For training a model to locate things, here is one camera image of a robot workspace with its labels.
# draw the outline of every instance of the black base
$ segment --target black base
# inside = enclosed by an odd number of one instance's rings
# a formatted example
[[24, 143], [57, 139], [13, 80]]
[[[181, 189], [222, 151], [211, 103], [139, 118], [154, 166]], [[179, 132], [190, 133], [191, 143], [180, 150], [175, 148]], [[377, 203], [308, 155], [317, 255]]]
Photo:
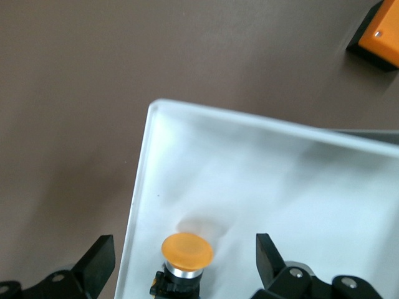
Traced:
[[368, 11], [366, 17], [364, 18], [363, 22], [361, 23], [360, 27], [357, 29], [355, 35], [352, 37], [350, 41], [347, 51], [367, 60], [372, 65], [382, 69], [384, 72], [391, 72], [394, 70], [398, 70], [398, 67], [391, 64], [390, 62], [386, 61], [385, 59], [369, 52], [368, 50], [359, 46], [359, 40], [362, 38], [364, 32], [366, 31], [368, 25], [374, 18], [375, 14], [379, 10], [383, 1], [374, 5], [371, 10]]

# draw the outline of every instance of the brown table surface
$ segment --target brown table surface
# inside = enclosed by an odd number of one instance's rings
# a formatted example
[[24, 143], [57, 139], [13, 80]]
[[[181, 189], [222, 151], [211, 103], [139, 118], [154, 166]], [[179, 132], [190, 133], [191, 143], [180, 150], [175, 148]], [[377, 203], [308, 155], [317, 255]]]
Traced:
[[148, 104], [399, 129], [399, 78], [345, 53], [378, 1], [1, 1], [0, 281], [113, 234], [113, 298]]

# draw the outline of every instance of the emergency stop button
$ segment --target emergency stop button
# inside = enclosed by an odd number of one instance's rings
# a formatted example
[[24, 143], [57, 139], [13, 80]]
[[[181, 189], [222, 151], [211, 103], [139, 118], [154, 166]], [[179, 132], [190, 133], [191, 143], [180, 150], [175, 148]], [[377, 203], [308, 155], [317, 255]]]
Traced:
[[166, 260], [181, 271], [193, 272], [203, 269], [213, 259], [210, 244], [201, 237], [186, 232], [166, 238], [161, 249]]

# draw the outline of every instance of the white tray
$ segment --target white tray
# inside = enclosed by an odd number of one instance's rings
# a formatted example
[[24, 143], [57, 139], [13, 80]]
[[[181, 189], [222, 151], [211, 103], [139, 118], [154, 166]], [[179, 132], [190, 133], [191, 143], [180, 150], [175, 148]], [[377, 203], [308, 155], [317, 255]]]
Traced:
[[255, 235], [327, 283], [348, 274], [399, 298], [399, 147], [171, 100], [150, 105], [115, 298], [150, 299], [163, 240], [214, 248], [201, 297], [262, 287]]

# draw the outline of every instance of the screw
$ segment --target screw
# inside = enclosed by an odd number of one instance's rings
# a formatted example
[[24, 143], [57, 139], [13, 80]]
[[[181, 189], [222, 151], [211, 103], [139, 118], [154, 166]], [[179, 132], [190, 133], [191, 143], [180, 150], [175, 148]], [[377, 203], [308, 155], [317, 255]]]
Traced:
[[357, 288], [356, 281], [349, 277], [344, 277], [343, 279], [341, 279], [341, 282], [349, 288]]
[[7, 293], [7, 291], [8, 291], [9, 289], [10, 289], [9, 286], [7, 286], [7, 285], [1, 286], [1, 287], [0, 287], [0, 294]]
[[65, 276], [63, 276], [62, 274], [57, 274], [56, 276], [54, 276], [51, 281], [52, 282], [60, 282], [61, 280], [63, 280], [65, 278]]
[[304, 276], [304, 274], [302, 273], [302, 271], [300, 271], [298, 268], [292, 268], [291, 270], [289, 270], [289, 273], [296, 278], [301, 278]]

